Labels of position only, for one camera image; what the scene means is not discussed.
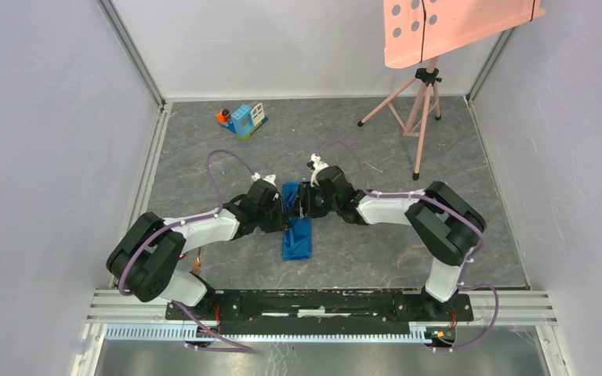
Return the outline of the blue cloth napkin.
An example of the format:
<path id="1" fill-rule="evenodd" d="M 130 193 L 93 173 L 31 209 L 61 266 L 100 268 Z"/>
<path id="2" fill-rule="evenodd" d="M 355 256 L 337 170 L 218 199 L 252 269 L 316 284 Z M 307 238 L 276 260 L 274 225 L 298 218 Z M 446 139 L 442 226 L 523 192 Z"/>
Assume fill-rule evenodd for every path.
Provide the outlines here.
<path id="1" fill-rule="evenodd" d="M 299 208 L 301 182 L 288 182 L 282 186 L 283 209 L 288 217 L 288 228 L 283 231 L 281 257 L 284 261 L 303 261 L 312 256 L 312 225 L 310 218 L 292 214 Z"/>

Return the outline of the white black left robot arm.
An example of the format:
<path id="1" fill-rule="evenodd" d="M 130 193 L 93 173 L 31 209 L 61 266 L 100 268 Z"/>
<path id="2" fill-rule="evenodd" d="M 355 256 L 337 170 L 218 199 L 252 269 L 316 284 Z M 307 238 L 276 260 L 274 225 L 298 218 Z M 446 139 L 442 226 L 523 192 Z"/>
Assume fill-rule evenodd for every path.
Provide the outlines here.
<path id="1" fill-rule="evenodd" d="M 237 240 L 253 233 L 285 228 L 281 194 L 274 175 L 254 175 L 247 193 L 214 210 L 187 218 L 164 219 L 142 214 L 107 258 L 106 267 L 124 295 L 141 302 L 156 298 L 184 304 L 196 319 L 215 308 L 210 286 L 195 272 L 176 268 L 180 256 L 209 244 Z"/>

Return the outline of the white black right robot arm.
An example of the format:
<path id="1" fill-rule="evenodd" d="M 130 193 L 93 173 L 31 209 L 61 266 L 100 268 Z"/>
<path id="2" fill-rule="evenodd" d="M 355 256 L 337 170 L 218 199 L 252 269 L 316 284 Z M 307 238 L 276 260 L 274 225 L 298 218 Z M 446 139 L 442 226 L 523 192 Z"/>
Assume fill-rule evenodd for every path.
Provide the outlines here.
<path id="1" fill-rule="evenodd" d="M 483 216 L 446 183 L 423 190 L 384 193 L 359 190 L 338 166 L 314 170 L 310 181 L 284 194 L 292 218 L 317 219 L 336 213 L 358 226 L 410 226 L 433 257 L 421 299 L 423 313 L 440 320 L 452 311 L 452 298 L 462 286 L 463 268 L 484 245 Z"/>

